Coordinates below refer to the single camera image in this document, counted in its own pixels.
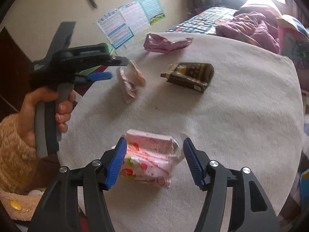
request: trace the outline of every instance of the tan fleece jacket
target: tan fleece jacket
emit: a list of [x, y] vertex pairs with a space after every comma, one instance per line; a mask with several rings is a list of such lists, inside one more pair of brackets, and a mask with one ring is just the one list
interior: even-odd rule
[[[16, 131], [17, 114], [0, 124], [0, 200], [14, 220], [30, 221], [41, 195], [22, 195], [30, 184], [38, 164], [36, 149], [28, 146]], [[11, 201], [22, 206], [13, 209]]]

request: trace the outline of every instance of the fuzzy sleeve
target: fuzzy sleeve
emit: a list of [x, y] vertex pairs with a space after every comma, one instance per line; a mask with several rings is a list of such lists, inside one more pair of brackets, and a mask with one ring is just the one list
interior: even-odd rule
[[18, 135], [17, 116], [12, 114], [0, 124], [0, 188], [22, 194], [33, 178], [38, 158], [36, 149]]

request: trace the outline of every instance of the brown chocolate drink box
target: brown chocolate drink box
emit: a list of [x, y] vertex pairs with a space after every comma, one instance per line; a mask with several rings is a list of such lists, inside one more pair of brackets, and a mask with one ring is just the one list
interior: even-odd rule
[[173, 64], [166, 73], [161, 73], [161, 77], [167, 78], [167, 82], [199, 92], [206, 90], [213, 75], [214, 67], [205, 63]]

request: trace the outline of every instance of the white tablecloth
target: white tablecloth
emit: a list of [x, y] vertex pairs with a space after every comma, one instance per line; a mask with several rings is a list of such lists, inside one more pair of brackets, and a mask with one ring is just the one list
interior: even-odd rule
[[[124, 102], [116, 76], [96, 82], [72, 113], [58, 153], [61, 165], [85, 166], [115, 145], [128, 129], [171, 135], [180, 132], [198, 149], [227, 168], [251, 168], [276, 213], [292, 186], [302, 149], [302, 99], [293, 63], [286, 57], [243, 42], [209, 35], [172, 54], [151, 53], [139, 42], [122, 55], [135, 60], [147, 85], [131, 104]], [[205, 93], [166, 82], [160, 73], [170, 63], [214, 66]], [[206, 193], [194, 185], [182, 161], [169, 189], [118, 178], [105, 192], [116, 231], [193, 231]], [[83, 208], [82, 196], [79, 196]], [[228, 206], [231, 191], [228, 191]], [[222, 231], [228, 227], [226, 209]]]

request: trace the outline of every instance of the hand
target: hand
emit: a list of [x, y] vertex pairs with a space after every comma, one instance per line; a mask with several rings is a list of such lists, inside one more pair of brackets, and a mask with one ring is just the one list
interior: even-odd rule
[[[21, 139], [27, 145], [31, 147], [36, 146], [34, 134], [34, 115], [36, 111], [36, 104], [39, 101], [54, 101], [58, 98], [58, 96], [58, 93], [48, 89], [47, 87], [41, 87], [25, 96], [23, 105], [17, 117], [16, 130]], [[63, 133], [68, 130], [68, 126], [65, 122], [71, 118], [74, 100], [75, 94], [71, 92], [69, 99], [58, 105], [55, 118], [58, 123], [58, 129]]]

